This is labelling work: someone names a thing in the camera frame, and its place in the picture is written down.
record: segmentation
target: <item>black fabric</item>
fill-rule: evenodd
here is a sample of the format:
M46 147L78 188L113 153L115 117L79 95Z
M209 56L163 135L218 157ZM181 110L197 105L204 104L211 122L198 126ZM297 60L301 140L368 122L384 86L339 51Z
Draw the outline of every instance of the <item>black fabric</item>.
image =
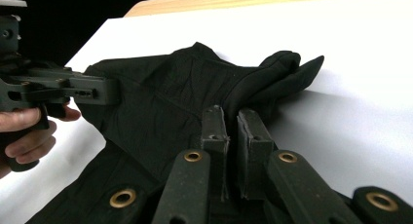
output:
M107 141L79 178L27 223L134 223L148 197L161 187L159 180ZM136 192L136 202L124 208L112 207L109 203L112 195L125 189Z
M313 82L322 62L320 56L300 66L300 55L282 51L267 57L257 67L241 67L196 43L171 55L110 59L90 66L85 74L120 81L122 102L116 106L78 106L85 119L103 134L111 147L116 145L127 155L125 157L133 159L116 171L148 175L146 180L151 182L143 178L135 181L145 194L152 194L167 180L179 152L200 147L203 109L211 105L222 106L228 132L233 132L242 107L253 108L265 120L279 98L302 91ZM113 157L124 157L123 154L117 152L119 156ZM105 162L100 165L99 162L114 160L108 158L96 157L81 177L33 217L31 223L47 223L39 221L45 216L52 216L56 218L52 220L57 221L65 209L70 209L66 212L73 215L83 212L77 210L76 202L96 205L89 200L65 200L67 194L73 194L80 187L88 190L98 183L105 184L109 174L114 173L114 166ZM119 178L118 183L124 183L124 180ZM97 192L101 195L107 189L105 186ZM85 195L86 190L74 197ZM50 209L51 206L60 206L61 211ZM88 212L81 216L88 215L92 214Z

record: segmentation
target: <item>white paper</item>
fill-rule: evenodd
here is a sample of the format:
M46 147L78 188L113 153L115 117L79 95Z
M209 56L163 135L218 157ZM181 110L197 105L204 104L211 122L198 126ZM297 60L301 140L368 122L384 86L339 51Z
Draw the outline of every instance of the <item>white paper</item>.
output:
M318 0L110 19L68 63L152 56L201 42L237 65L280 50L325 62L314 83L280 103L268 127L332 189L388 189L413 205L413 0ZM104 144L85 121L59 123L41 164L0 180L0 223L24 223L76 179Z

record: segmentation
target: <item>hand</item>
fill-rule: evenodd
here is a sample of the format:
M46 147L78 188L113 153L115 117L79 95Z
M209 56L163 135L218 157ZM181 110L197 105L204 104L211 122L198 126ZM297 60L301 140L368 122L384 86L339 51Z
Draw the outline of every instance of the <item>hand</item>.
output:
M62 121L74 121L80 118L80 112L64 105L66 117ZM40 120L38 108L22 109L15 112L0 112L0 132L20 131L30 128ZM47 155L56 143L52 134L56 131L56 123L49 121L47 130L31 131L19 140L9 144L5 153L10 158L16 158L20 164L34 162ZM11 170L6 164L4 154L0 154L0 178Z

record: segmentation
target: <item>brass grommet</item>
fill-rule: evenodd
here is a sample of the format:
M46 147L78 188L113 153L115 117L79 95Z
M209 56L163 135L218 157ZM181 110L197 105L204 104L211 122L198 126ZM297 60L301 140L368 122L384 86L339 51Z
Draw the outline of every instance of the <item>brass grommet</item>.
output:
M392 198L390 198L389 196L385 194L371 192L371 193L367 193L365 197L372 205L375 205L376 207L382 210L385 210L385 211L398 210L397 203Z
M185 154L184 158L187 162L190 163L195 163L197 161L199 161L201 158L203 157L203 155L201 155L198 152L189 152L187 154Z
M280 153L279 158L286 163L296 163L297 157L290 153Z
M127 188L112 195L110 205L116 208L122 208L130 205L136 200L136 193L133 189Z

